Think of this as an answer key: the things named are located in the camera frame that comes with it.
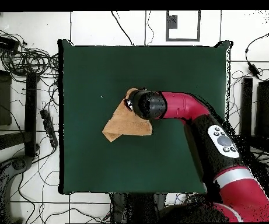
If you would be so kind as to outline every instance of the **table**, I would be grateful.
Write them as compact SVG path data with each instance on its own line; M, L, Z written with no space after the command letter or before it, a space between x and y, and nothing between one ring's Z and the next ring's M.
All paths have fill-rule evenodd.
M230 42L217 47L58 44L63 68L59 191L204 193L180 121L156 120L151 136L121 136L113 143L102 129L129 88L198 94L223 117Z

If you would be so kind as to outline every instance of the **control buttons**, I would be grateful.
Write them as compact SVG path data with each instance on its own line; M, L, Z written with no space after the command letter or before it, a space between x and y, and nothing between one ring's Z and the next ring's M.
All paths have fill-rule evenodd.
M230 147L232 145L232 140L230 140L227 136L220 136L217 138L217 143L219 143L222 146Z

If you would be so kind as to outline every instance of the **black cable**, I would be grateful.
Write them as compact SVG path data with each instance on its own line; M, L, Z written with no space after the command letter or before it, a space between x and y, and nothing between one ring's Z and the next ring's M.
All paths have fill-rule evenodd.
M120 27L120 29L124 32L124 34L127 36L127 38L129 39L130 43L132 46L134 46L134 43L132 43L131 39L129 38L128 34L124 31L124 29L121 27L120 22L118 22L118 19L116 18L116 16L114 15L114 13L111 11L111 14L113 15L113 17L115 18L115 20L118 23L118 26Z
M261 38L268 37L268 36L269 36L269 33L267 33L267 34L265 34L265 35L263 35L263 36L261 36L259 38L256 38L255 40L253 40L252 42L249 43L249 45L245 49L245 59L246 59L247 63L250 63L249 60L247 59L247 53L249 52L250 45L253 44L256 40L259 40Z
M150 15L151 15L151 10L150 10L149 17L148 17L148 22L147 22L148 27L151 29L151 27L150 27L150 25L149 25L149 19L150 19ZM151 29L151 31L152 31L152 33L153 33L153 37L152 37L151 42L149 42L149 43L147 44L147 46L148 46L150 43L152 43L152 42L153 42L153 39L154 39L154 36L155 36L153 29Z
M12 156L12 158L14 158L14 156L19 152L19 151L21 151L22 149L24 149L25 147L23 147L23 148L21 148L21 149L19 149L18 151L16 151L15 153L14 153L14 155Z
M41 177L41 179L42 179L42 181L43 181L43 187L42 187L42 202L44 202L43 201L43 191L44 191L44 186L45 186L45 184L47 184L47 185L49 185L48 183L46 183L46 180L48 179L48 177L49 177L49 175L51 175L52 173L55 173L55 172L60 172L60 171L51 171L48 175L47 175L47 177L45 178L45 180L43 180L42 179L42 177L41 177L41 175L40 175L40 177ZM43 205L42 207L43 207L43 209L42 209L42 217L40 217L41 218L41 220L42 220L42 224L44 223L44 203L42 203L41 205Z
M17 82L25 83L26 80L18 80L14 77L15 76L22 76L25 77L28 72L35 72L40 77L44 78L51 78L46 77L49 75L56 75L58 73L58 54L53 56L49 56L47 51L38 48L26 48L23 37L18 34L8 34L2 30L3 33L0 36L6 36L9 39L16 40L19 43L18 50L14 53L9 53L0 49L0 59L2 65L6 69L6 71L10 72L10 75L13 80ZM19 36L23 42L21 43L20 40L15 37Z
M269 71L269 69L261 69L261 68L259 68L258 70L260 70L260 73L262 73L260 76L263 76L264 75L264 71ZM235 73L237 73L237 72L241 72L242 73L242 76L239 76L239 77L234 77L234 74ZM233 115L234 113L238 113L238 115L239 115L239 117L240 117L240 114L239 114L239 110L241 109L241 108L238 108L238 106L237 106L237 104L235 103L235 94L234 94L234 87L235 87L235 85L238 83L238 82L240 82L243 78L246 78L246 77L254 77L254 75L250 75L251 74L251 72L249 72L249 73L247 73L246 75L244 75L244 73L242 72L242 71L235 71L233 74L232 74L232 79L235 79L236 81L234 82L234 83L232 83L231 85L230 85L230 87L232 87L232 94L233 94L233 102L232 102L232 107L228 110L228 112L230 112L232 109L233 109L233 107L234 106L236 106L236 111L234 111L234 112L232 112L230 115L229 114L226 114L226 116L227 116L227 119L226 119L226 121L228 121L229 120L229 117L231 116L231 115ZM237 128L237 126L240 124L240 121L237 123L237 125L234 127L234 130Z
M102 222L101 218L99 218L99 217L94 217L94 216L85 214L85 213L81 212L80 210L78 210L78 209L76 209L76 208L71 208L71 209L69 209L69 210L67 210L67 211L64 211L64 212L61 212L61 213L54 213L54 214L49 215L49 216L46 218L46 220L44 221L44 224L46 224L46 222L48 221L48 219L49 219L50 217L52 217L52 216L56 216L56 215L62 215L62 214L64 214L64 213L67 213L67 212L72 211L72 210L74 210L74 211L78 211L80 214L82 214L82 215L84 215L84 216L87 216L87 217L90 217L90 218L92 218L92 220L95 220L96 222L104 223L104 222Z
M42 159L44 159L44 158L46 158L46 157L49 157L49 156L51 156L52 154L53 154L54 152L52 151L48 156L45 156L45 157L43 157L43 158L41 158L41 159L39 159L39 160L42 160ZM25 186L36 174L37 174L38 172L36 172L29 180L27 180L27 182L25 182L22 186L21 186L21 188L23 187L23 186ZM17 193L18 192L18 190L17 191L15 191L11 196L10 196L10 199L12 198L12 196L14 196L14 194L15 193Z
M25 224L27 224L27 222L29 221L30 217L34 214L34 210L35 210L36 206L35 206L35 204L34 204L33 202L31 202L31 200L29 200L28 198L26 198L25 196L23 196L22 193L21 193L21 191L20 191L20 186L21 186L21 184L22 184L23 178L24 178L24 173L22 173L22 178L21 178L21 181L20 181L20 183L19 183L19 185L18 185L18 192L19 192L20 196L21 196L24 200L29 201L29 202L34 206L34 208L33 208L33 212L29 215L28 219L27 219L26 222L25 222Z

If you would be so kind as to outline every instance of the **brown cloth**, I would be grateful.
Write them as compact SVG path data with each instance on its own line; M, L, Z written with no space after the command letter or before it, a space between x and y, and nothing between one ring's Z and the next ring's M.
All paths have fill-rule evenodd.
M128 90L126 98L134 90L136 89ZM102 133L110 142L113 142L120 135L150 136L152 135L152 126L148 120L143 120L133 111L129 111L122 100Z

